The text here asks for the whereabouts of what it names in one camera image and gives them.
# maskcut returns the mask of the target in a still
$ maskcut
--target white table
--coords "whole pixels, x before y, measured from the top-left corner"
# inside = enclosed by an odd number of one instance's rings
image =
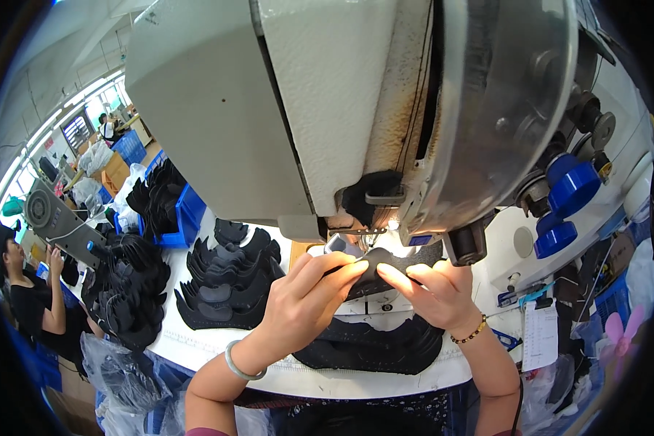
[[[201,221],[198,237],[203,240],[206,236],[210,236],[210,246],[215,245],[214,225],[215,216],[210,210],[207,210]],[[256,227],[250,226],[247,240],[252,237],[252,232]],[[281,267],[284,271],[288,271],[291,241],[284,238],[278,228],[260,227],[267,230],[271,237],[279,242],[282,256]],[[165,319],[162,321],[162,331],[157,336],[157,340],[148,347],[148,350],[191,371],[198,371],[204,363],[224,352],[228,342],[241,339],[249,332],[235,328],[209,328],[194,331],[183,322],[177,311],[174,290],[175,288],[179,290],[181,281],[185,282],[191,279],[191,274],[186,267],[186,255],[191,250],[166,250],[163,253],[163,259],[171,269],[170,280],[166,287]],[[489,283],[483,262],[473,266],[473,276],[473,300],[479,309],[487,314],[489,326],[516,338],[522,337],[520,310],[518,308],[510,310],[497,308],[498,290]],[[79,298],[79,286],[72,290]],[[367,319],[369,322],[373,322],[375,320],[380,324],[383,324],[384,321],[385,324],[390,324],[391,328],[394,328],[407,316],[411,317],[411,312],[393,311],[354,315],[354,318],[358,321]],[[314,370],[298,362],[293,356],[288,356],[271,365],[263,379],[250,381],[248,386],[291,396],[357,399],[410,395],[452,387],[470,380],[471,372],[467,361],[460,348],[451,342],[450,335],[447,333],[444,334],[443,344],[441,353],[434,363],[417,375]],[[522,356],[522,345],[514,349],[511,356],[515,362],[519,362]]]

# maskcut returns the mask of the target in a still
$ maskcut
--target worker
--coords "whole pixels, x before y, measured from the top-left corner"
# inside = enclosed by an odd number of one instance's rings
[[[220,354],[193,377],[185,398],[187,436],[236,436],[233,400],[245,388],[247,376],[260,374],[267,366],[301,350],[327,327],[344,301],[351,285],[367,268],[367,261],[354,263],[353,256],[333,252],[299,257],[288,274],[271,285],[269,301],[261,324],[231,347],[230,359]],[[336,266],[346,265],[325,277]],[[497,336],[483,322],[483,315],[471,299],[472,273],[469,266],[456,268],[439,261],[433,268],[414,265],[407,275],[390,265],[378,264],[378,274],[412,303],[414,311],[431,325],[444,328],[455,340],[470,364],[472,378],[480,393],[478,436],[520,435],[517,429],[521,406],[520,378],[513,360]],[[315,412],[320,406],[306,408]],[[312,428],[309,435],[361,434],[358,429],[375,429],[381,436],[400,436],[404,412],[396,408],[387,416],[329,416]],[[294,418],[277,423],[277,434]]]
[[[121,122],[118,119],[109,118],[105,113],[100,115],[100,135],[112,144],[116,144],[123,135],[116,131]]]
[[[80,374],[82,365],[80,335],[83,331],[104,337],[104,331],[89,318],[81,304],[66,308],[61,290],[63,259],[58,248],[47,248],[49,277],[44,280],[23,269],[24,250],[15,242],[15,230],[0,222],[0,288],[9,282],[9,299],[19,326],[38,343],[73,362]]]

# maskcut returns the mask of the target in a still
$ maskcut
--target paper note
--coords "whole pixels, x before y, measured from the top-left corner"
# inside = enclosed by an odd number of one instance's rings
[[[552,301],[550,307],[536,309],[536,302],[525,305],[523,326],[523,367],[530,371],[542,368],[557,360],[557,309]]]

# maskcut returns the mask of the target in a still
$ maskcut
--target hand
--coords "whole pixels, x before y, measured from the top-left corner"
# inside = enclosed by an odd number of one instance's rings
[[[60,276],[63,271],[63,258],[61,257],[61,249],[56,247],[51,253],[51,265],[49,266],[51,274]]]
[[[271,284],[262,323],[250,334],[262,344],[268,364],[302,350],[332,321],[368,261],[336,251],[312,257],[305,253],[288,274]],[[336,266],[338,271],[322,277]]]
[[[416,313],[432,326],[444,328],[454,338],[465,338],[479,326],[482,316],[472,301],[472,270],[469,266],[455,267],[448,260],[439,260],[433,268],[427,265],[407,268],[407,275],[426,288],[390,265],[378,264],[377,271],[384,281],[412,303]]]
[[[53,253],[53,246],[51,244],[46,245],[46,265],[51,267],[51,254]]]

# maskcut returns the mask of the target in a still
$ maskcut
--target ceiling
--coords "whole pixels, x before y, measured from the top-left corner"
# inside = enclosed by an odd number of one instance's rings
[[[0,90],[0,179],[52,112],[125,60],[131,23],[153,0],[62,0],[25,38]]]

